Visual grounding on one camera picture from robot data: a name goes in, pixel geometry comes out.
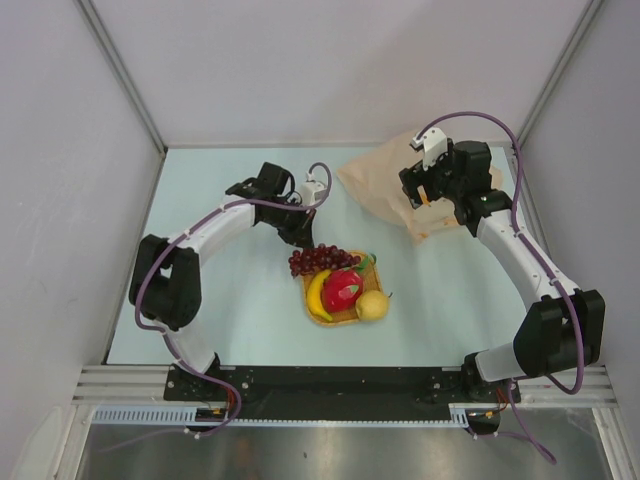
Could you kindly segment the dark red fake grapes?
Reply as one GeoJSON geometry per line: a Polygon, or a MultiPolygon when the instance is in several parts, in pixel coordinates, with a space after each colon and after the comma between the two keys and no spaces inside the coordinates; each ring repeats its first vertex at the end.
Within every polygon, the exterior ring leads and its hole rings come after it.
{"type": "Polygon", "coordinates": [[[292,277],[318,273],[322,270],[339,270],[358,266],[363,257],[335,245],[320,244],[313,248],[294,250],[288,258],[288,265],[292,277]]]}

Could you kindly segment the translucent orange plastic bag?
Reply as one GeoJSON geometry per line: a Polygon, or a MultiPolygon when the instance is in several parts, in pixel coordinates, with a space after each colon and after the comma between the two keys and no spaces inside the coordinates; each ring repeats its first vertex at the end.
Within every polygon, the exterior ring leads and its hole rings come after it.
{"type": "Polygon", "coordinates": [[[412,132],[406,132],[353,158],[337,170],[337,177],[361,207],[386,222],[405,227],[418,244],[437,231],[456,228],[458,222],[451,201],[429,202],[420,191],[424,204],[414,209],[402,191],[399,172],[423,164],[424,151],[410,145],[413,138],[412,132]]]}

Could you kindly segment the yellow fake banana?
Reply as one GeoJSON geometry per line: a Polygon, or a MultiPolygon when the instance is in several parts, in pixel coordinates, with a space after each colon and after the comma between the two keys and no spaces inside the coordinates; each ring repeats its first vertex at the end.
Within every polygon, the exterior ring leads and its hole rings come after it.
{"type": "Polygon", "coordinates": [[[322,303],[322,289],[324,282],[331,275],[331,270],[322,270],[311,280],[306,290],[306,306],[314,319],[321,319],[324,322],[333,322],[332,316],[326,311],[322,303]]]}

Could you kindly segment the red fake fruit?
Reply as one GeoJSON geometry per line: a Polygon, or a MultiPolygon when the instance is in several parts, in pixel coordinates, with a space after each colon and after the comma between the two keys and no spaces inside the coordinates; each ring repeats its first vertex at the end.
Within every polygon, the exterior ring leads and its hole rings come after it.
{"type": "Polygon", "coordinates": [[[350,309],[364,292],[364,272],[376,264],[377,257],[367,254],[357,257],[357,260],[358,263],[334,271],[325,280],[321,300],[328,313],[350,309]]]}

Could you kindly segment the yellow fake lemon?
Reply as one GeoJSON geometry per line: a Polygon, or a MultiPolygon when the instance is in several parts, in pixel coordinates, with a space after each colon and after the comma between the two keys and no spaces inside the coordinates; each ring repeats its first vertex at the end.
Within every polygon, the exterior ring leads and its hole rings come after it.
{"type": "Polygon", "coordinates": [[[390,296],[379,290],[364,292],[355,303],[357,318],[366,322],[381,320],[389,311],[390,299],[390,296]]]}

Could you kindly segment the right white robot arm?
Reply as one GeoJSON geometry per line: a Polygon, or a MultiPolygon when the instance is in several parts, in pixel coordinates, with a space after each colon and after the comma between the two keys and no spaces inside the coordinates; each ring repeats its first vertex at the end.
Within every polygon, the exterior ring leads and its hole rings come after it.
{"type": "Polygon", "coordinates": [[[515,201],[492,186],[492,155],[486,143],[455,143],[432,129],[414,137],[411,146],[422,158],[399,173],[411,206],[451,201],[457,222],[497,259],[527,310],[511,342],[466,357],[471,370],[461,376],[463,393],[484,401],[498,382],[545,377],[564,393],[577,394],[586,366],[600,356],[602,295],[570,280],[518,226],[515,201]],[[554,380],[555,373],[569,369],[576,371],[573,386],[554,380]]]}

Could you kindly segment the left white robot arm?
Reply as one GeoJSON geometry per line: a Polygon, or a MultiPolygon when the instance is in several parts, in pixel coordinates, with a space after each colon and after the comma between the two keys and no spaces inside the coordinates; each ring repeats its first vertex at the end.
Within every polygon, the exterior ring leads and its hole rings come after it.
{"type": "Polygon", "coordinates": [[[214,397],[220,374],[210,367],[216,353],[201,332],[201,270],[226,244],[259,223],[269,225],[288,245],[314,245],[312,222],[332,188],[329,167],[316,162],[296,184],[290,171],[266,162],[255,177],[237,182],[222,203],[195,225],[169,237],[153,234],[139,243],[129,302],[138,328],[161,335],[179,368],[189,372],[186,387],[197,398],[214,397]]]}

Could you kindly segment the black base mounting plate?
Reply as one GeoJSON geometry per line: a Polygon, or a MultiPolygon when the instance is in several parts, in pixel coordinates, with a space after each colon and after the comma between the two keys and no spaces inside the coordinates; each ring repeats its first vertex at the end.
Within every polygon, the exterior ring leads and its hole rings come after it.
{"type": "Polygon", "coordinates": [[[346,423],[450,420],[453,404],[497,411],[520,398],[518,387],[466,367],[363,366],[213,366],[205,378],[173,366],[163,398],[224,408],[233,393],[240,420],[346,423]]]}

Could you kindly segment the right aluminium corner post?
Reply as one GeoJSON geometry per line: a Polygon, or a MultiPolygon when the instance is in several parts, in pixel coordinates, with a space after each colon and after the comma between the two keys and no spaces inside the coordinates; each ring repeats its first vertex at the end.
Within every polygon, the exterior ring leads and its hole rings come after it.
{"type": "Polygon", "coordinates": [[[605,5],[606,1],[604,0],[589,0],[586,2],[578,17],[578,20],[572,27],[567,40],[561,48],[560,53],[557,55],[557,58],[549,74],[547,75],[541,90],[536,96],[533,105],[529,109],[525,117],[523,126],[518,132],[517,138],[521,147],[526,144],[532,130],[539,122],[542,114],[544,113],[546,105],[561,83],[574,57],[579,52],[581,45],[596,23],[596,20],[605,5]]]}

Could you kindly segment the aluminium corner post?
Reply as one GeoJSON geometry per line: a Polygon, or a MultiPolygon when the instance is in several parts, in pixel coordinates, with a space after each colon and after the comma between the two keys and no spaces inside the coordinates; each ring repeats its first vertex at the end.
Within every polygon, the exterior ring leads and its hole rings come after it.
{"type": "Polygon", "coordinates": [[[162,135],[156,126],[156,123],[153,120],[150,111],[95,3],[90,0],[74,0],[73,3],[78,9],[90,34],[96,41],[96,44],[116,82],[120,86],[125,99],[129,102],[134,114],[146,132],[146,135],[160,155],[160,158],[164,159],[166,157],[168,147],[163,140],[162,135]]]}
{"type": "Polygon", "coordinates": [[[526,144],[532,130],[539,122],[542,114],[544,113],[546,105],[561,83],[574,57],[579,52],[581,45],[596,23],[596,20],[605,5],[606,1],[604,0],[589,0],[586,2],[578,17],[578,20],[572,27],[567,40],[561,48],[560,53],[557,55],[557,58],[549,74],[547,75],[541,90],[536,96],[533,105],[529,109],[525,117],[523,126],[518,132],[517,138],[521,147],[526,144]]]}

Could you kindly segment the left aluminium corner post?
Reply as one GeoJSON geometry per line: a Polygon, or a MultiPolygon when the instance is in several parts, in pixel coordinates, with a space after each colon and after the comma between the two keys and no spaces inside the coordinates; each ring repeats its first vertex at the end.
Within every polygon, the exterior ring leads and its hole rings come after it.
{"type": "Polygon", "coordinates": [[[164,159],[166,157],[168,147],[163,140],[162,135],[156,126],[156,123],[153,120],[150,111],[95,3],[90,0],[74,0],[73,3],[78,9],[90,34],[96,41],[96,44],[116,82],[120,86],[125,99],[129,102],[134,114],[146,132],[146,135],[160,155],[160,158],[164,159]]]}

